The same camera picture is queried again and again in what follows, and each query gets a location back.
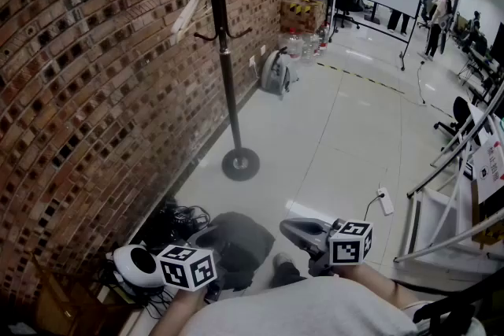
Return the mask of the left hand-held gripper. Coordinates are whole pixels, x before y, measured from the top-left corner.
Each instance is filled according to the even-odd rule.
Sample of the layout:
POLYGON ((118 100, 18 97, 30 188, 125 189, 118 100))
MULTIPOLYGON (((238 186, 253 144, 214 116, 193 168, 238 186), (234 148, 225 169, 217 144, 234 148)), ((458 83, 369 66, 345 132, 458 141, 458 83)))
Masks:
POLYGON ((157 255, 165 285, 191 292, 206 289, 206 301, 216 302, 224 289, 220 244, 219 227, 211 226, 193 234, 184 245, 166 246, 157 255))

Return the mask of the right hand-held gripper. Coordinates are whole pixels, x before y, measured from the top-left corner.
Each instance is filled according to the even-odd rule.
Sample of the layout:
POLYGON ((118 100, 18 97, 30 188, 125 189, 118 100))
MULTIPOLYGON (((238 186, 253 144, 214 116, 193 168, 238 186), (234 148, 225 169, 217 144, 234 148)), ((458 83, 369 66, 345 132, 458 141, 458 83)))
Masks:
POLYGON ((362 264, 372 247, 373 224, 363 220, 339 220, 332 226, 319 219, 294 218, 290 223, 281 223, 280 232, 302 250, 316 247, 316 237, 328 233, 324 250, 309 261, 309 274, 321 276, 331 274, 335 267, 362 264))

